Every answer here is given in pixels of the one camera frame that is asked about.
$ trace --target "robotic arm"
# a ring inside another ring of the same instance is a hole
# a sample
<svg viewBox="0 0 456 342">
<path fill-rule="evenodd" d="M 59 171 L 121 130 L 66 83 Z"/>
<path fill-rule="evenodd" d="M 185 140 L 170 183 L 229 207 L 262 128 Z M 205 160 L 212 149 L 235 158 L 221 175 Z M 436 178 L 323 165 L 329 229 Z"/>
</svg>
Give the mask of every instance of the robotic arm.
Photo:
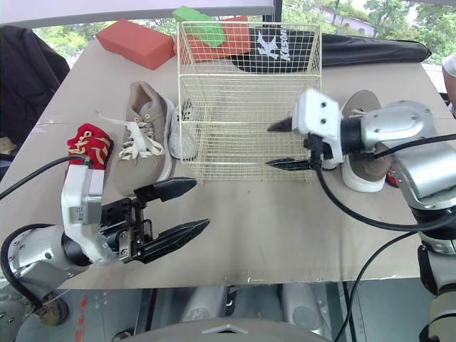
<svg viewBox="0 0 456 342">
<path fill-rule="evenodd" d="M 13 341 L 32 313 L 48 325 L 64 321 L 68 308 L 51 292 L 91 264 L 147 264 L 184 246 L 209 224 L 208 219 L 188 222 L 153 239 L 152 222 L 143 218 L 147 203 L 179 197 L 196 181 L 172 178 L 136 190 L 135 199 L 102 205 L 103 173 L 70 165 L 61 198 L 63 227 L 32 224 L 5 239 L 0 253 L 0 340 Z"/>
<path fill-rule="evenodd" d="M 445 142 L 408 149 L 398 146 L 435 137 L 437 133 L 432 122 L 432 113 L 424 105 L 412 101 L 391 103 L 361 117 L 343 119 L 338 103 L 310 90 L 300 97 L 292 118 L 269 130 L 294 130 L 309 137 L 319 137 L 323 142 L 323 165 L 341 163 L 344 155 L 366 157 L 374 155 L 371 151 L 396 149 L 393 160 L 400 189 L 417 222 L 426 224 L 449 213 L 454 217 L 456 151 Z M 308 144 L 308 148 L 312 150 L 313 147 Z M 283 170 L 315 168 L 312 161 L 289 158 L 268 164 Z M 418 248 L 421 279 L 437 296 L 430 308 L 429 326 L 421 333 L 420 342 L 451 342 L 456 336 L 456 219 L 419 234 L 422 240 Z"/>
</svg>

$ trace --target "person's arm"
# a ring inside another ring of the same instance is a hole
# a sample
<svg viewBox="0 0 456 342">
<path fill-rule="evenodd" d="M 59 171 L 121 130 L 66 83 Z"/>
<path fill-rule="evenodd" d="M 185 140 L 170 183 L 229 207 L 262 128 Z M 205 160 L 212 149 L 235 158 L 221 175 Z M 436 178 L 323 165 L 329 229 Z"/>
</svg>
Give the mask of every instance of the person's arm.
<svg viewBox="0 0 456 342">
<path fill-rule="evenodd" d="M 456 53 L 443 60 L 442 72 L 448 97 L 453 108 L 456 108 Z"/>
</svg>

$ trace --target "black cable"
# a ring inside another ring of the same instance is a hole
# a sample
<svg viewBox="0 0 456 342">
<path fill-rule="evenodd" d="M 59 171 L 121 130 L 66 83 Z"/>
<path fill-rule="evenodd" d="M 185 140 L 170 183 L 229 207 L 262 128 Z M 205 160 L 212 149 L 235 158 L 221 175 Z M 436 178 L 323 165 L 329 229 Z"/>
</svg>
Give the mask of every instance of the black cable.
<svg viewBox="0 0 456 342">
<path fill-rule="evenodd" d="M 353 284 L 353 288 L 351 289 L 350 299 L 348 300 L 348 305 L 347 305 L 347 316 L 345 317 L 345 321 L 343 321 L 341 330 L 339 330 L 336 338 L 334 339 L 334 342 L 338 342 L 339 338 L 342 336 L 343 332 L 345 331 L 345 329 L 346 329 L 346 327 L 348 325 L 348 322 L 350 321 L 351 312 L 353 310 L 353 301 L 354 301 L 354 298 L 355 298 L 355 293 L 356 293 L 356 290 L 358 289 L 358 286 L 359 286 L 359 284 L 361 282 L 361 278 L 363 277 L 364 273 L 366 272 L 366 269 L 372 264 L 372 261 L 374 261 L 374 259 L 376 257 L 378 257 L 378 255 L 381 252 L 383 252 L 385 249 L 387 249 L 389 246 L 391 246 L 392 244 L 395 244 L 396 242 L 399 242 L 400 240 L 403 240 L 403 239 L 405 239 L 407 237 L 411 237 L 414 234 L 416 234 L 416 233 L 415 232 L 410 232 L 410 233 L 400 235 L 399 237 L 396 237 L 395 239 L 390 240 L 389 242 L 385 243 L 382 247 L 377 249 L 374 252 L 374 254 L 372 254 L 372 256 L 368 259 L 368 261 L 366 261 L 366 263 L 364 264 L 363 268 L 360 270 L 358 276 L 356 277 L 355 283 Z"/>
<path fill-rule="evenodd" d="M 427 145 L 432 143 L 440 143 L 442 141 L 448 140 L 456 140 L 456 134 L 449 134 L 449 135 L 440 135 L 438 137 L 432 138 L 423 138 L 419 140 L 414 140 L 410 142 L 406 142 L 404 144 L 389 148 L 379 153 L 360 153 L 355 156 L 355 160 L 374 160 L 378 158 L 385 157 L 386 155 L 391 155 L 394 152 L 404 150 L 405 148 L 420 146 L 420 145 Z"/>
<path fill-rule="evenodd" d="M 332 193 L 332 191 L 329 189 L 328 185 L 326 184 L 326 181 L 324 179 L 323 173 L 321 171 L 320 167 L 316 167 L 315 169 L 318 180 L 320 182 L 321 187 L 323 188 L 323 191 L 325 192 L 326 196 L 329 197 L 329 199 L 334 203 L 337 208 L 345 212 L 347 215 L 351 216 L 354 219 L 357 219 L 358 221 L 369 224 L 370 226 L 374 226 L 377 228 L 381 229 L 387 229 L 387 230 L 396 230 L 399 232 L 425 232 L 427 230 L 433 230 L 437 228 L 441 228 L 445 225 L 449 225 L 450 223 L 454 222 L 456 220 L 456 214 L 454 214 L 450 209 L 447 209 L 446 215 L 443 215 L 439 217 L 438 219 L 435 219 L 431 222 L 426 222 L 422 224 L 391 224 L 391 223 L 386 223 L 386 222 L 381 222 L 381 221 L 375 221 L 374 219 L 370 219 L 368 217 L 365 217 L 357 212 L 354 212 L 352 209 L 346 207 L 342 202 L 340 202 Z"/>
<path fill-rule="evenodd" d="M 310 134 L 307 138 L 307 145 L 308 149 L 311 151 L 311 159 L 310 165 L 312 170 L 315 170 L 318 180 L 320 182 L 323 191 L 325 192 L 326 196 L 334 203 L 337 208 L 345 212 L 348 216 L 351 216 L 358 221 L 368 224 L 370 226 L 374 226 L 381 229 L 387 230 L 396 230 L 399 232 L 425 232 L 427 230 L 433 230 L 437 228 L 441 228 L 445 225 L 449 225 L 450 223 L 456 220 L 456 214 L 452 212 L 451 209 L 446 209 L 446 214 L 435 219 L 430 222 L 422 223 L 422 224 L 391 224 L 381 221 L 375 221 L 374 219 L 370 219 L 365 217 L 357 212 L 354 212 L 352 209 L 345 206 L 341 201 L 337 199 L 336 196 L 332 193 L 329 189 L 328 185 L 326 184 L 325 178 L 321 171 L 321 156 L 323 154 L 323 138 L 317 135 Z"/>
<path fill-rule="evenodd" d="M 8 260 L 8 251 L 9 246 L 11 245 L 12 241 L 17 238 L 20 234 L 24 232 L 28 232 L 29 230 L 37 229 L 37 228 L 46 228 L 51 226 L 51 224 L 29 224 L 28 226 L 19 228 L 12 232 L 3 242 L 0 249 L 0 266 L 1 270 L 3 271 L 3 275 L 5 279 L 10 283 L 10 285 L 18 291 L 22 296 L 26 297 L 34 306 L 34 310 L 37 310 L 42 307 L 42 303 L 40 298 L 38 298 L 32 291 L 27 289 L 15 276 L 11 267 L 9 266 Z"/>
<path fill-rule="evenodd" d="M 23 179 L 19 180 L 15 185 L 10 186 L 8 189 L 3 191 L 0 194 L 0 200 L 11 194 L 14 190 L 17 188 L 21 187 L 22 185 L 26 184 L 29 180 L 32 180 L 36 176 L 40 175 L 44 171 L 50 169 L 51 167 L 54 167 L 58 164 L 61 164 L 62 162 L 68 162 L 69 160 L 76 160 L 76 159 L 81 159 L 83 161 L 84 165 L 89 165 L 90 164 L 90 158 L 86 157 L 85 155 L 67 155 L 66 157 L 58 158 L 54 160 L 53 162 L 50 162 L 36 171 L 33 171 L 30 175 L 24 177 Z"/>
</svg>

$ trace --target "white shoelace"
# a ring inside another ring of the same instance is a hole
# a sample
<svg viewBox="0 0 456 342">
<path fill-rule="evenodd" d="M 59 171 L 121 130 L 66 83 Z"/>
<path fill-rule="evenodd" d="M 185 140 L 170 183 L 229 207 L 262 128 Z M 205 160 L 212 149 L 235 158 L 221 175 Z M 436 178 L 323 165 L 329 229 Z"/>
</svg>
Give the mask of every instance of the white shoelace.
<svg viewBox="0 0 456 342">
<path fill-rule="evenodd" d="M 136 159 L 138 154 L 141 158 L 165 154 L 165 149 L 162 144 L 153 140 L 153 129 L 147 123 L 110 119 L 100 113 L 98 115 L 100 118 L 115 123 L 116 125 L 124 125 L 130 131 L 130 135 L 123 142 L 122 150 L 119 152 L 120 159 L 130 160 L 131 157 Z"/>
</svg>

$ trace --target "black jacket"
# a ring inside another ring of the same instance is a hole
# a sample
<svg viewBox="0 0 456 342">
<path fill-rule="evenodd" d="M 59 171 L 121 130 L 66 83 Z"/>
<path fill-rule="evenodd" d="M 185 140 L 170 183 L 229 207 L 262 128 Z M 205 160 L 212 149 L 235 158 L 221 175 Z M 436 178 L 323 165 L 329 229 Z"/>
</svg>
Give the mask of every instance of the black jacket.
<svg viewBox="0 0 456 342">
<path fill-rule="evenodd" d="M 70 68 L 29 28 L 2 26 L 0 135 L 20 145 Z"/>
</svg>

